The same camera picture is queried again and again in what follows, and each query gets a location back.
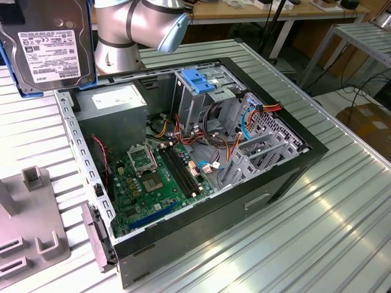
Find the hard drive label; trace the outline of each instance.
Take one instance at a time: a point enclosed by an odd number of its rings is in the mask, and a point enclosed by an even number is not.
[[[35,83],[81,76],[73,30],[19,32],[18,36]]]

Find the motherboard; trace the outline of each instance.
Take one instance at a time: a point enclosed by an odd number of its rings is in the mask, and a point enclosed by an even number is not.
[[[204,174],[189,167],[191,158],[183,145],[144,153],[110,163],[114,174],[114,234],[121,237],[133,229],[194,203],[214,191]],[[154,170],[139,168],[156,162]]]

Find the aluminum extrusion table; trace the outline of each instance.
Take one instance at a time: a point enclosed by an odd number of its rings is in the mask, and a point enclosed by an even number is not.
[[[385,31],[372,23],[353,23],[353,24],[337,24],[329,29],[329,32],[324,37],[319,45],[310,63],[304,71],[304,77],[300,82],[300,87],[303,88],[308,78],[311,76],[313,69],[317,65],[323,52],[326,50],[333,36],[338,35],[342,38],[342,42],[327,62],[325,68],[334,62],[337,56],[347,43],[352,44],[357,49],[367,53],[370,57],[383,63],[387,67],[391,67],[391,32]]]
[[[149,67],[231,57],[329,149],[279,201],[157,272],[131,292],[386,292],[391,285],[390,164],[244,43],[142,51]],[[121,292],[99,273],[80,205],[87,201],[53,94],[22,100],[0,70],[0,177],[49,170],[71,247],[66,261],[6,292]]]

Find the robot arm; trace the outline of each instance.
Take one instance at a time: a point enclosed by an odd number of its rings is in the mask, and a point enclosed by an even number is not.
[[[182,0],[96,0],[98,69],[106,74],[140,69],[137,43],[174,52],[188,25],[184,6]]]

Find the ram slot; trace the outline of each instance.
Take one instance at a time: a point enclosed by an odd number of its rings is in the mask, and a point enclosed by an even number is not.
[[[168,154],[170,158],[174,161],[175,165],[179,166],[180,173],[183,175],[186,181],[186,185],[191,189],[194,193],[199,194],[200,190],[197,186],[197,184],[194,182],[192,176],[188,172],[188,170],[185,168],[185,166],[182,163],[182,160],[179,158],[177,153],[171,148],[168,150]]]
[[[171,172],[175,181],[178,183],[179,188],[182,190],[185,197],[186,198],[191,197],[192,190],[186,184],[185,179],[183,178],[182,174],[179,171],[179,168],[177,168],[177,166],[175,166],[175,163],[172,161],[172,159],[168,155],[167,151],[166,150],[161,151],[160,155],[161,155],[164,163],[166,163],[167,168]]]

